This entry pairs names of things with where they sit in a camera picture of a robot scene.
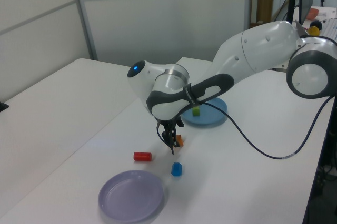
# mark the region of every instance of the red object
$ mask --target red object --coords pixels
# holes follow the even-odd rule
[[[152,154],[150,152],[135,152],[133,154],[133,160],[151,162],[152,161]]]
[[[306,19],[308,20],[315,20],[316,16],[318,16],[318,13],[320,11],[317,8],[310,8],[308,15],[306,16]]]

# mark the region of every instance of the yellow object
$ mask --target yellow object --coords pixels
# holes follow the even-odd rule
[[[319,36],[320,30],[316,26],[311,26],[308,28],[308,34],[311,36]]]

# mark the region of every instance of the plate rim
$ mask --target plate rim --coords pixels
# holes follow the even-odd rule
[[[121,219],[118,219],[118,218],[115,218],[115,217],[112,217],[110,216],[109,214],[107,214],[105,211],[104,211],[104,207],[103,207],[103,204],[101,204],[101,197],[103,197],[104,193],[103,191],[106,191],[104,190],[105,187],[107,186],[107,184],[109,184],[109,182],[111,182],[111,180],[113,180],[115,177],[119,176],[119,175],[122,175],[122,174],[129,174],[129,173],[132,173],[132,172],[139,172],[139,173],[143,173],[143,174],[147,174],[149,175],[150,177],[153,177],[154,180],[155,180],[155,183],[159,186],[159,190],[160,190],[160,198],[158,198],[158,202],[155,204],[156,206],[151,210],[149,211],[148,214],[146,214],[146,216],[141,216],[139,218],[134,218],[134,219],[129,219],[129,220],[121,220]],[[104,185],[101,187],[100,189],[100,192],[98,193],[98,205],[100,207],[100,210],[106,215],[108,216],[109,218],[113,219],[113,220],[116,220],[116,221],[119,221],[119,222],[122,222],[122,223],[134,223],[134,222],[138,222],[138,221],[142,221],[146,218],[148,218],[151,214],[153,214],[159,207],[159,205],[161,204],[161,202],[163,201],[163,198],[164,198],[164,189],[163,189],[163,184],[161,182],[161,180],[159,179],[158,176],[154,175],[153,173],[149,172],[149,171],[146,171],[146,170],[127,170],[127,171],[124,171],[124,172],[120,172],[118,174],[116,174],[115,176],[111,177],[107,182],[104,183]]]

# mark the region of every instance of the cable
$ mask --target cable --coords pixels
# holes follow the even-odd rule
[[[280,14],[280,12],[281,12],[281,10],[282,10],[284,4],[285,4],[285,1],[286,1],[286,0],[284,0],[284,2],[283,2],[283,4],[282,4],[282,6],[281,6],[281,8],[280,8],[280,10],[279,10],[279,12],[278,12],[278,14],[276,15],[274,22],[276,22],[276,19],[278,18],[279,14]]]
[[[256,149],[258,152],[260,152],[261,154],[263,154],[263,155],[266,156],[266,157],[269,157],[269,158],[272,158],[272,159],[280,160],[280,159],[287,159],[287,158],[290,158],[290,157],[292,157],[292,156],[295,156],[298,152],[300,152],[300,150],[303,148],[304,144],[305,144],[306,141],[308,140],[309,135],[310,135],[310,133],[311,133],[311,131],[312,131],[312,129],[313,129],[313,127],[314,127],[314,125],[315,125],[315,123],[316,123],[316,121],[317,121],[317,119],[318,119],[318,116],[320,115],[320,113],[321,113],[323,107],[324,107],[324,106],[329,102],[329,100],[332,99],[333,97],[334,97],[334,96],[329,97],[329,98],[326,99],[326,101],[322,104],[322,106],[321,106],[320,109],[318,110],[318,112],[317,112],[317,114],[316,114],[314,120],[312,121],[312,124],[311,124],[311,126],[310,126],[310,128],[309,128],[309,131],[308,131],[308,133],[307,133],[307,135],[306,135],[304,141],[303,141],[302,144],[299,146],[299,148],[298,148],[294,153],[292,153],[292,154],[290,154],[290,155],[288,155],[288,156],[285,156],[285,157],[274,157],[274,156],[268,155],[268,154],[264,153],[263,151],[259,150],[258,147],[256,147],[255,145],[253,145],[253,144],[248,140],[247,136],[242,132],[242,130],[240,129],[240,127],[236,124],[236,122],[232,119],[232,117],[230,117],[225,111],[223,111],[223,110],[221,110],[220,108],[218,108],[218,107],[216,107],[216,106],[214,106],[214,105],[212,105],[212,104],[209,104],[209,103],[201,102],[201,104],[205,104],[205,105],[207,105],[207,106],[213,107],[213,108],[215,108],[216,110],[218,110],[218,111],[220,111],[221,113],[223,113],[225,116],[227,116],[227,118],[228,118],[229,120],[231,120],[231,122],[234,124],[234,126],[235,126],[235,127],[238,129],[238,131],[241,133],[241,135],[243,136],[243,138],[244,138],[244,139],[245,139],[245,140],[246,140],[246,141],[247,141],[247,142],[248,142],[254,149]]]
[[[158,134],[160,140],[161,140],[163,143],[165,143],[164,139],[162,138],[162,136],[161,136],[160,133],[159,133],[159,127],[157,127],[157,134]]]

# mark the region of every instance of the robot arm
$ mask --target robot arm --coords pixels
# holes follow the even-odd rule
[[[319,98],[337,92],[336,43],[319,37],[300,38],[284,21],[264,24],[227,40],[204,76],[194,83],[188,84],[189,74],[180,65],[146,61],[133,65],[128,79],[144,106],[164,126],[164,141],[173,152],[175,125],[182,125],[181,113],[286,60],[290,60],[287,83],[297,95]]]

